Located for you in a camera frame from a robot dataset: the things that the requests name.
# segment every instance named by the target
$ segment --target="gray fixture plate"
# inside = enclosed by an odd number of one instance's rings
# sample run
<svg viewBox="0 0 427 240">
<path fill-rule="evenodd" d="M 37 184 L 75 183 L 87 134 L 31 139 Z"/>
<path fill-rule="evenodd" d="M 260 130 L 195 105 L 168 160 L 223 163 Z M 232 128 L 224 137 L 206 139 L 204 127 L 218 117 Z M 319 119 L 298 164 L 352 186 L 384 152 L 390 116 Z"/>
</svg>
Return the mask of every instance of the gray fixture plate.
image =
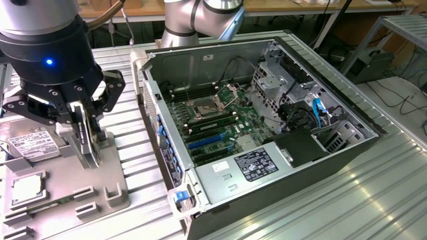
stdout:
<svg viewBox="0 0 427 240">
<path fill-rule="evenodd" d="M 127 194 L 128 188 L 121 169 L 117 147 L 115 144 L 113 135 L 108 134 L 111 142 L 109 147 L 101 149 L 100 155 L 103 163 L 96 169 L 84 169 L 76 156 L 63 157 L 57 156 L 51 159 L 35 163 L 33 168 L 19 171 L 19 175 L 9 169 L 5 170 L 5 194 L 3 211 L 5 214 L 11 212 L 12 202 L 12 184 L 13 179 L 19 176 L 28 175 L 37 171 L 47 172 L 47 179 L 44 180 L 44 187 L 48 191 L 48 199 L 36 203 L 36 205 L 52 202 L 88 186 L 93 186 L 97 195 L 81 201 L 72 200 L 59 206 L 37 212 L 32 217 L 21 223 L 13 224 L 11 227 L 3 224 L 3 234 L 12 232 L 20 227 L 28 226 L 33 230 L 33 239 L 40 240 L 56 235 L 57 233 L 87 223 L 124 208 L 131 204 L 131 200 L 125 201 L 117 206 L 109 207 L 103 188 L 107 187 L 109 192 L 117 191 L 117 183 L 121 191 Z M 96 202 L 99 211 L 88 214 L 87 217 L 79 219 L 76 217 L 76 208 Z"/>
</svg>

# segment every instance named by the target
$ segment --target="blue latch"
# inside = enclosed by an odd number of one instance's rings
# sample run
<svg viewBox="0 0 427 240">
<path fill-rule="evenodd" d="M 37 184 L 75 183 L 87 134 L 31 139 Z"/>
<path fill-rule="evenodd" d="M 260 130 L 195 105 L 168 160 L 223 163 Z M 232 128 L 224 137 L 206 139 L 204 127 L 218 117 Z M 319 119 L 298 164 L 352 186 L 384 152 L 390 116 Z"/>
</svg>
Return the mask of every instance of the blue latch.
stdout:
<svg viewBox="0 0 427 240">
<path fill-rule="evenodd" d="M 190 199 L 188 191 L 179 191 L 174 196 L 175 203 L 180 203 L 187 199 Z"/>
<path fill-rule="evenodd" d="M 323 105 L 320 98 L 315 98 L 312 100 L 312 112 L 314 112 L 314 116 L 318 120 L 318 126 L 319 126 L 319 128 L 322 128 L 322 121 L 320 121 L 320 117 L 319 117 L 319 112 L 323 112 L 327 114 L 328 110 L 326 109 L 326 106 Z"/>
<path fill-rule="evenodd" d="M 159 136 L 162 135 L 162 132 L 163 132 L 163 125 L 160 125 L 159 128 L 158 128 L 158 135 Z"/>
</svg>

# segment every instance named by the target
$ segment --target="slot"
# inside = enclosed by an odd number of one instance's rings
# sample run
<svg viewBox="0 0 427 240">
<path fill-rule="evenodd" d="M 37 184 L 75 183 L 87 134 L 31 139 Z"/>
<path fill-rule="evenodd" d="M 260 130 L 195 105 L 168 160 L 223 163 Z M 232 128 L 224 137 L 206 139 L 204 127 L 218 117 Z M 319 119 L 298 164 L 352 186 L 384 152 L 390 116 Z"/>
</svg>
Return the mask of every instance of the slot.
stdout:
<svg viewBox="0 0 427 240">
<path fill-rule="evenodd" d="M 228 155 L 228 148 L 224 148 L 222 150 L 218 150 L 215 152 L 211 152 L 208 154 L 204 154 L 204 155 L 200 155 L 200 156 L 196 156 L 194 158 L 194 161 L 196 163 L 200 163 L 200 162 L 210 162 L 212 159 L 218 159 L 218 158 L 222 158 L 224 155 Z"/>
<path fill-rule="evenodd" d="M 184 140 L 186 143 L 190 143 L 190 142 L 194 142 L 194 141 L 198 141 L 200 139 L 204 139 L 207 137 L 211 137 L 214 135 L 218 135 L 220 134 L 222 132 L 219 130 L 211 130 L 211 131 L 206 131 L 206 132 L 202 132 L 199 134 L 194 134 L 191 135 L 190 137 L 187 137 L 187 139 Z"/>
<path fill-rule="evenodd" d="M 210 88 L 199 88 L 199 89 L 188 89 L 187 91 L 175 92 L 172 101 L 175 103 L 180 103 L 192 99 L 203 98 L 215 95 L 216 90 L 214 87 Z"/>
<path fill-rule="evenodd" d="M 214 129 L 219 129 L 222 127 L 226 127 L 228 125 L 232 125 L 232 124 L 236 124 L 238 120 L 232 120 L 231 122 L 226 122 L 226 123 L 222 123 L 222 124 L 218 124 L 218 125 L 214 125 L 212 124 L 212 127 L 208 127 L 208 128 L 204 128 L 204 129 L 191 129 L 192 130 L 192 134 L 199 134 L 204 131 L 210 131 L 210 130 L 214 130 Z"/>
<path fill-rule="evenodd" d="M 212 144 L 212 143 L 216 143 L 219 141 L 222 141 L 224 139 L 224 136 L 226 136 L 226 133 L 218 135 L 218 136 L 214 136 L 211 138 L 207 138 L 202 141 L 198 141 L 195 143 L 191 143 L 188 144 L 188 149 L 195 149 L 195 148 L 199 148 L 199 147 L 203 147 L 204 145 L 208 145 L 208 144 Z"/>
<path fill-rule="evenodd" d="M 195 121 L 195 122 L 188 122 L 187 124 L 188 124 L 188 127 L 192 127 L 192 126 L 196 126 L 196 125 L 199 125 L 199 124 L 208 123 L 208 122 L 211 122 L 211 121 L 214 121 L 214 120 L 226 119 L 226 118 L 231 117 L 232 115 L 234 115 L 234 113 L 230 112 L 230 113 L 227 113 L 227 114 L 222 114 L 222 115 L 218 115 L 218 116 L 212 116 L 212 117 L 210 117 L 210 118 L 204 118 L 204 119 L 198 120 L 198 121 Z"/>
</svg>

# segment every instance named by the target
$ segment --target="metal table surface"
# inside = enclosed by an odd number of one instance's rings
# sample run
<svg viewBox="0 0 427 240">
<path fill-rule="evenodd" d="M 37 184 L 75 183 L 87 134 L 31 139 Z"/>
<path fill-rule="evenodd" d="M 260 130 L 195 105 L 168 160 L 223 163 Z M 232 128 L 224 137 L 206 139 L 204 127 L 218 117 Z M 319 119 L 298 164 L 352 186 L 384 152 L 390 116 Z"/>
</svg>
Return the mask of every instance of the metal table surface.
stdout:
<svg viewBox="0 0 427 240">
<path fill-rule="evenodd" d="M 250 39 L 280 36 L 324 74 L 388 135 L 335 175 L 254 213 L 203 239 L 427 239 L 426 144 L 367 99 L 306 44 L 282 31 L 251 33 Z M 202 42 L 214 42 L 212 38 Z M 129 189 L 131 206 L 56 239 L 183 239 L 167 202 L 167 189 L 135 98 L 129 53 L 155 44 L 96 49 L 104 70 L 119 69 L 128 83 L 101 125 L 113 132 Z"/>
</svg>

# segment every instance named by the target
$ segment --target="pcie slot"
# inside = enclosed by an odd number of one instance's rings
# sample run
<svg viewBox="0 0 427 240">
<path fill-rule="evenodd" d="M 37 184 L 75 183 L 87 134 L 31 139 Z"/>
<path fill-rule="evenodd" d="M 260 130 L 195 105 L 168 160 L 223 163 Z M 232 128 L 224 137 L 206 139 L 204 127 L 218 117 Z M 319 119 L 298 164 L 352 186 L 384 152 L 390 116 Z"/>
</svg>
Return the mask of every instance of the pcie slot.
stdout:
<svg viewBox="0 0 427 240">
<path fill-rule="evenodd" d="M 194 141 L 198 141 L 200 139 L 204 139 L 207 137 L 211 137 L 214 135 L 218 135 L 220 134 L 222 132 L 219 130 L 212 130 L 212 131 L 204 131 L 199 134 L 195 134 L 195 135 L 191 135 L 190 137 L 186 138 L 184 142 L 186 143 L 190 143 L 190 142 L 194 142 Z"/>
<path fill-rule="evenodd" d="M 211 160 L 212 158 L 220 158 L 223 157 L 224 155 L 228 155 L 228 149 L 224 148 L 222 150 L 218 150 L 215 152 L 211 152 L 208 154 L 204 154 L 204 155 L 200 155 L 200 156 L 196 156 L 194 158 L 194 161 L 198 163 L 198 162 L 206 162 L 208 160 Z"/>
<path fill-rule="evenodd" d="M 204 140 L 200 140 L 198 142 L 194 142 L 194 143 L 190 143 L 188 144 L 188 149 L 195 149 L 195 148 L 199 148 L 199 147 L 203 147 L 208 144 L 212 144 L 212 143 L 216 143 L 219 141 L 222 141 L 224 139 L 224 136 L 226 136 L 226 133 L 222 133 L 220 135 L 218 136 L 214 136 L 214 137 L 210 137 Z"/>
<path fill-rule="evenodd" d="M 230 145 L 228 147 L 226 147 L 226 148 L 223 148 L 223 149 L 220 149 L 220 150 L 218 150 L 215 152 L 211 152 L 208 154 L 196 156 L 194 158 L 194 161 L 196 163 L 204 162 L 204 164 L 207 164 L 208 162 L 212 162 L 212 160 L 227 156 L 232 152 L 234 146 L 235 145 Z"/>
</svg>

